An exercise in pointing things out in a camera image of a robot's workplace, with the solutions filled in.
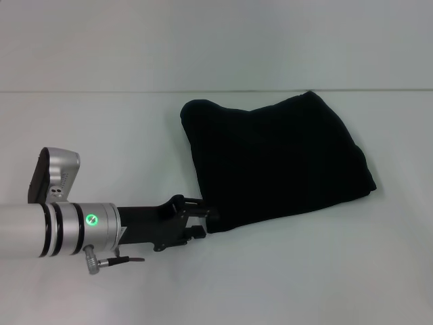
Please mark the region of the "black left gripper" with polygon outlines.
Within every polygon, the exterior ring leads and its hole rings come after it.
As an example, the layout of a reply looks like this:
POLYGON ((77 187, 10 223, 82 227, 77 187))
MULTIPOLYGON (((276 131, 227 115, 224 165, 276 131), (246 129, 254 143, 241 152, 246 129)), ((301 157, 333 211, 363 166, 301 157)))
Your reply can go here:
POLYGON ((156 252, 206 237, 206 230, 201 225, 186 227, 187 217, 205 218, 211 222, 220 219, 217 209, 202 199, 182 195, 175 195, 156 207, 119 207, 118 212, 121 226, 125 228, 118 243, 150 243, 156 252))

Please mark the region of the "black shirt with white print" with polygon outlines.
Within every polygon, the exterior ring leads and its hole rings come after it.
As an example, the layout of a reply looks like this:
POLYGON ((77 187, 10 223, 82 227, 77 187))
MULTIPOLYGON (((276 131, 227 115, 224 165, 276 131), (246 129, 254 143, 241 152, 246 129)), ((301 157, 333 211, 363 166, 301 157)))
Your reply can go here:
POLYGON ((209 100, 181 110, 210 233, 310 213, 376 189, 340 117, 309 91, 246 111, 209 100))

